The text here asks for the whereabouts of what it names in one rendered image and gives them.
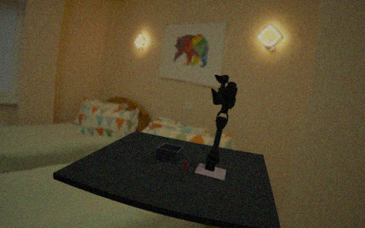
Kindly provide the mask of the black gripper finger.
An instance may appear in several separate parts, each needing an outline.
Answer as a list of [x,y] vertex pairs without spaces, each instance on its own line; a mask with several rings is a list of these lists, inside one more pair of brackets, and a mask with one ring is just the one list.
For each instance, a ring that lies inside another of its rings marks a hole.
[[214,76],[215,76],[215,78],[216,78],[217,82],[218,82],[218,81],[223,81],[223,80],[226,80],[226,79],[227,79],[227,76],[223,76],[223,77],[218,76],[218,75],[214,75]]
[[213,101],[221,100],[223,95],[220,95],[214,88],[212,88]]

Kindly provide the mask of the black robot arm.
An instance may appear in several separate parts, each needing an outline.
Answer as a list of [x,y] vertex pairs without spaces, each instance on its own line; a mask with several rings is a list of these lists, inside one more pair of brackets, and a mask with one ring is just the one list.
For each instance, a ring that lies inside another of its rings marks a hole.
[[[222,107],[220,109],[220,112],[217,114],[217,120],[216,120],[217,133],[216,133],[216,137],[213,141],[213,147],[211,150],[209,150],[209,153],[207,153],[207,158],[206,158],[205,169],[208,171],[212,171],[212,172],[214,172],[216,163],[219,163],[219,160],[220,160],[218,147],[219,147],[219,143],[220,143],[220,137],[222,134],[222,130],[226,126],[227,121],[228,121],[228,117],[229,117],[227,114],[228,109],[232,109],[232,107],[235,106],[235,102],[236,102],[236,98],[235,98],[236,92],[237,92],[236,83],[229,82],[227,84],[227,87],[228,87],[228,93],[225,93],[225,95],[228,96],[229,99],[225,99],[223,101],[223,104],[221,104]],[[219,116],[220,113],[226,114],[227,119],[225,117]]]

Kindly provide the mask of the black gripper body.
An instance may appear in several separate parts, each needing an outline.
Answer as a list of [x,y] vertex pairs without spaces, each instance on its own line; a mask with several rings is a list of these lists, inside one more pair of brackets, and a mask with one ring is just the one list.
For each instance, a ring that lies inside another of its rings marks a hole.
[[[218,83],[221,83],[221,86],[220,86],[220,88],[218,88],[218,91],[217,91],[220,95],[223,95],[223,96],[222,96],[221,100],[213,101],[213,103],[215,105],[221,105],[221,104],[223,104],[223,101],[225,99],[229,99],[229,97],[225,95],[225,93],[228,93],[228,87],[225,87],[225,85],[226,85],[226,83],[229,82],[229,77],[228,77],[228,75],[223,75],[223,76],[227,76],[227,79],[223,80],[223,81],[218,81]],[[221,76],[221,77],[223,77],[223,76]]]

